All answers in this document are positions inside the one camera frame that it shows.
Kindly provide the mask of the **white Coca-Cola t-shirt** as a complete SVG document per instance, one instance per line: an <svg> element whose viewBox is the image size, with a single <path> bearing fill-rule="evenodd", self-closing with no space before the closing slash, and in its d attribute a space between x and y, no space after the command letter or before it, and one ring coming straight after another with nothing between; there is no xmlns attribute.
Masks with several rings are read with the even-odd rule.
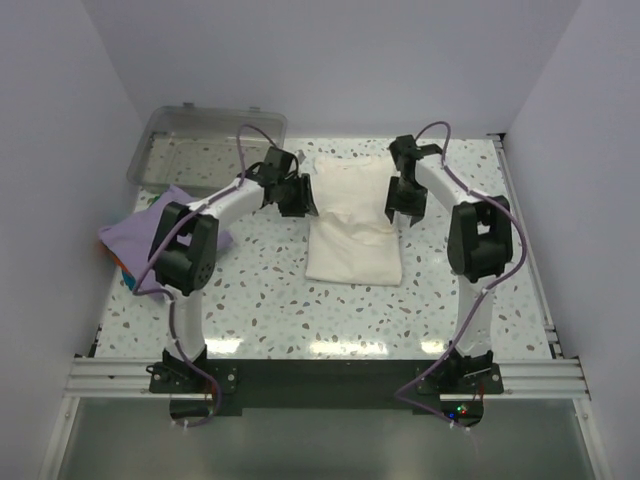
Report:
<svg viewBox="0 0 640 480"><path fill-rule="evenodd" d="M399 233L385 214L396 175L386 156L316 157L310 175L317 214L310 218L305 276L330 283L398 286Z"/></svg>

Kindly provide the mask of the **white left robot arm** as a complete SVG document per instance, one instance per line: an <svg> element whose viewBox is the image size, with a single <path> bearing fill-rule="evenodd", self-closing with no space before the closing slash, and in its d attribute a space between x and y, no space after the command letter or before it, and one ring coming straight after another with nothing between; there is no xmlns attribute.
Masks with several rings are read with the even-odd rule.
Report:
<svg viewBox="0 0 640 480"><path fill-rule="evenodd" d="M206 356L202 290L214 274L219 234L269 205L275 205L283 217L317 213L310 176L300 171L299 159L273 146L220 191L191 203L172 201L164 206L148 271L169 306L165 357L197 367Z"/></svg>

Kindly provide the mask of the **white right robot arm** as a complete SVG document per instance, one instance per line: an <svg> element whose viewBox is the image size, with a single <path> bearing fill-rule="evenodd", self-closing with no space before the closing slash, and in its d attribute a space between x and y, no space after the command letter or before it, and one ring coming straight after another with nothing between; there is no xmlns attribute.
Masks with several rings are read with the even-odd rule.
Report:
<svg viewBox="0 0 640 480"><path fill-rule="evenodd" d="M450 218L446 254L458 277L458 319L435 374L462 378L488 372L493 364L493 289L513 258L509 201L468 186L436 144L420 146L414 136L403 135L391 142L389 151L398 174L389 181L384 209L388 220L402 214L415 225L424 218L430 195Z"/></svg>

